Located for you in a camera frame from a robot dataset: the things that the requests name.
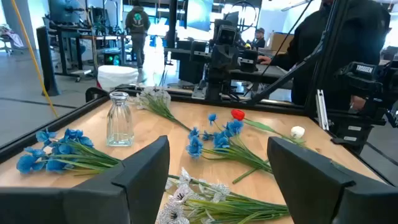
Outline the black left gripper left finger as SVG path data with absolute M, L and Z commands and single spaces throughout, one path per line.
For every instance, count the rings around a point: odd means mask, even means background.
M 119 164 L 73 188 L 1 188 L 1 223 L 154 223 L 169 173 L 160 136 Z

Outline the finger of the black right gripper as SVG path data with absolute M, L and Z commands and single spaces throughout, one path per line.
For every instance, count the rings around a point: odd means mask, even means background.
M 191 62 L 206 62 L 206 42 L 193 41 L 190 49 Z
M 255 72 L 257 67 L 258 52 L 256 50 L 244 50 L 241 56 L 241 71 Z

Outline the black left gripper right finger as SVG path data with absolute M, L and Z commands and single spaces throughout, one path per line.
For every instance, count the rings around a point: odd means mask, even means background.
M 396 187 L 278 137 L 267 156 L 295 223 L 397 223 Z

